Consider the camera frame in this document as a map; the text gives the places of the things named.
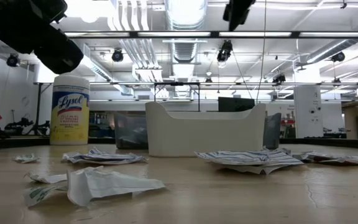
lysol logo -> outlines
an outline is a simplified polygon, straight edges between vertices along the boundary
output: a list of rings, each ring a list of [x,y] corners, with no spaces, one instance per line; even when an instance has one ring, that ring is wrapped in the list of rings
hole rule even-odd
[[[72,94],[60,98],[58,104],[59,111],[57,115],[70,111],[81,111],[83,100],[84,100],[84,96],[79,94]]]

table surface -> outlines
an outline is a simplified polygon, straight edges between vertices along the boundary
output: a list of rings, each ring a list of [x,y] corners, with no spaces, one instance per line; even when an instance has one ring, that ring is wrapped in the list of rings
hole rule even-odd
[[[96,145],[114,152],[115,145]],[[358,223],[358,166],[305,164],[270,175],[214,170],[197,158],[154,158],[149,163],[107,166],[123,174],[162,180],[166,189],[117,195],[76,207],[57,192],[27,208],[22,193],[34,186],[28,171],[64,174],[88,165],[62,164],[65,152],[86,153],[88,146],[37,146],[0,149],[0,223]],[[358,156],[358,149],[282,145]],[[35,153],[36,164],[12,157]],[[143,154],[144,151],[131,151]]]

crumpled paper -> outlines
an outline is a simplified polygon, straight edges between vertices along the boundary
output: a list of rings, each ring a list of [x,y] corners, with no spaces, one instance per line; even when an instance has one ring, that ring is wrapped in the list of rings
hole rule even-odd
[[[24,191],[24,202],[30,207],[48,198],[54,191],[67,191],[67,197],[75,205],[87,206],[92,198],[141,192],[165,187],[160,180],[144,179],[121,174],[102,172],[103,166],[87,167],[67,172],[67,182],[33,187]]]
[[[318,152],[304,152],[302,154],[293,154],[294,158],[305,162],[319,162],[332,165],[358,165],[358,156],[335,156],[322,154]]]
[[[210,161],[214,167],[219,169],[228,168],[239,172],[251,172],[254,174],[269,174],[282,167],[303,164],[281,149],[257,152],[196,152],[196,155],[199,158]]]
[[[66,174],[42,176],[42,175],[37,175],[33,172],[28,172],[24,176],[30,177],[30,179],[32,179],[36,182],[41,182],[41,183],[45,183],[45,184],[54,184],[54,183],[58,183],[58,182],[67,180]]]
[[[130,164],[137,161],[147,161],[144,156],[137,156],[135,154],[110,154],[100,151],[97,148],[89,150],[88,154],[80,154],[78,152],[64,153],[62,162],[70,161],[72,163],[92,163],[101,165],[120,165]]]
[[[38,159],[39,159],[39,157],[35,156],[34,153],[13,157],[14,161],[21,163],[21,164],[25,164],[25,163],[29,163],[29,162],[37,162]]]
[[[67,173],[68,199],[79,206],[87,206],[92,198],[142,192],[165,187],[161,180],[145,179],[98,170],[79,170]]]

gray trash can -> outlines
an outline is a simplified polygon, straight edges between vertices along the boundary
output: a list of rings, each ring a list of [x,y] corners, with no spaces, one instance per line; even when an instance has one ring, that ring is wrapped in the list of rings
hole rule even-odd
[[[281,113],[265,118],[264,146],[276,149],[280,144]]]

computer monitor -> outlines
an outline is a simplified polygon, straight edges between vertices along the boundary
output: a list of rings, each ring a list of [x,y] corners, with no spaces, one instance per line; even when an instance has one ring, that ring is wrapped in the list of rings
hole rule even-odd
[[[251,110],[255,106],[255,100],[245,98],[219,97],[219,112],[240,112]]]

